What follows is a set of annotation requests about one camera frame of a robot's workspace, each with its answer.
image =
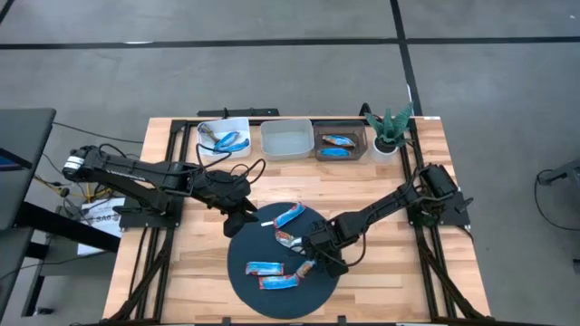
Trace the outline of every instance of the computer monitor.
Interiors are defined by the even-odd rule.
[[[0,172],[17,171],[25,168],[32,168],[33,164],[14,153],[0,148]]]

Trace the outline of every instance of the table leg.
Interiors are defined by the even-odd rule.
[[[18,211],[16,226],[27,225],[36,230],[53,235],[60,235],[85,245],[116,253],[119,249],[120,238],[106,232],[73,221],[47,211],[39,206],[23,202]]]
[[[26,257],[43,260],[48,253],[48,245],[31,242],[26,248]]]

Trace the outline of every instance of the white label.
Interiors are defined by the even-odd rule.
[[[66,162],[66,163],[64,163],[64,167],[65,168],[79,169],[81,167],[81,165],[78,163]]]
[[[82,163],[84,163],[84,158],[69,157],[66,161],[72,162],[72,163],[82,164]]]

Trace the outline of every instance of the potted plant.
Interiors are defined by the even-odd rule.
[[[364,117],[377,133],[372,140],[372,158],[377,162],[387,162],[399,147],[405,146],[404,132],[407,129],[409,117],[413,111],[413,103],[409,103],[394,118],[391,109],[387,109],[384,119],[364,113]]]

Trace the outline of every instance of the black desk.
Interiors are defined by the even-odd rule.
[[[55,114],[54,109],[0,110],[0,148],[33,165],[31,169],[0,172],[0,277],[20,268],[25,256],[47,258],[49,247],[31,242],[34,229],[117,252],[119,238],[24,202]],[[0,280],[0,320],[17,276],[18,273],[11,273]],[[37,272],[23,310],[24,316],[33,314],[43,280],[44,277]]]

